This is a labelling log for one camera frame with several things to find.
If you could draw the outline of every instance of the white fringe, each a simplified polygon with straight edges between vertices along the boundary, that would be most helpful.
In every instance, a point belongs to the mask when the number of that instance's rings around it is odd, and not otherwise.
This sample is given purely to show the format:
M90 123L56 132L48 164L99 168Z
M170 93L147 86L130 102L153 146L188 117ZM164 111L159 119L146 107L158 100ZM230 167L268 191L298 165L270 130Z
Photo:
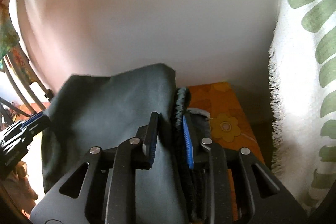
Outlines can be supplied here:
M269 86L271 90L271 108L273 110L274 121L273 121L273 146L275 148L273 152L272 159L272 172L278 178L281 179L283 174L283 127L282 121L284 118L284 108L283 108L283 98L280 95L280 77L278 72L278 64L275 55L274 41L269 49Z

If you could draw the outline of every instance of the round metal bolt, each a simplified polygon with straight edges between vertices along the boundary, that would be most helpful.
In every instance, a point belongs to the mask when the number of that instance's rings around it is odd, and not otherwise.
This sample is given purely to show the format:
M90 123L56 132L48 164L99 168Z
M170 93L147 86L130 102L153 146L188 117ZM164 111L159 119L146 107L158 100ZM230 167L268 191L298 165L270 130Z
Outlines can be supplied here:
M90 149L91 154L98 154L100 152L100 148L98 146L94 146Z
M249 153L251 153L251 150L248 149L247 147L243 147L240 152L243 154L243 155L248 155Z
M140 139L139 138L132 138L129 140L129 143L130 144L138 144L140 142Z
M202 139L202 144L211 144L212 140L210 138L203 138Z

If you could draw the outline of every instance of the dark green fabric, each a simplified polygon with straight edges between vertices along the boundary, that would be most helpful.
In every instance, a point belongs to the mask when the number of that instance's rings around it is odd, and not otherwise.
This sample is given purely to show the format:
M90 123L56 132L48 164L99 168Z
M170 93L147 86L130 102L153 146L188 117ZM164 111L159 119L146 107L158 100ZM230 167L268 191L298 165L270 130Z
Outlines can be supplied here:
M148 124L155 111L162 120L153 168L136 171L137 223L187 223L171 145L175 88L175 72L162 64L113 77L71 76L47 111L51 127L42 138L45 191L92 146L118 146Z

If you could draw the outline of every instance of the white wall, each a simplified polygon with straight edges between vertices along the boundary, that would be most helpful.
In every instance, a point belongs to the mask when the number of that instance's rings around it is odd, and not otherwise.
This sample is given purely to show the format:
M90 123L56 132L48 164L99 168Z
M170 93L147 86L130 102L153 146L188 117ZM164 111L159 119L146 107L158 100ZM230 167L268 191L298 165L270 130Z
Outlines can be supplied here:
M16 0L32 62L57 91L72 73L163 62L178 85L229 81L250 119L269 109L278 0Z

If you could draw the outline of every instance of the yellow flower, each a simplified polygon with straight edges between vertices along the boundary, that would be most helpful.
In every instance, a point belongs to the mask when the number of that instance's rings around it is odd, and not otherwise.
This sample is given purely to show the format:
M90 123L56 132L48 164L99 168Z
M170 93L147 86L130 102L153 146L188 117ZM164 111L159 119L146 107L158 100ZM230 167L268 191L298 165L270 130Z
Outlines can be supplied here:
M234 138L241 134L238 120L221 113L217 118L210 119L211 135L215 139L222 138L226 142L233 142Z

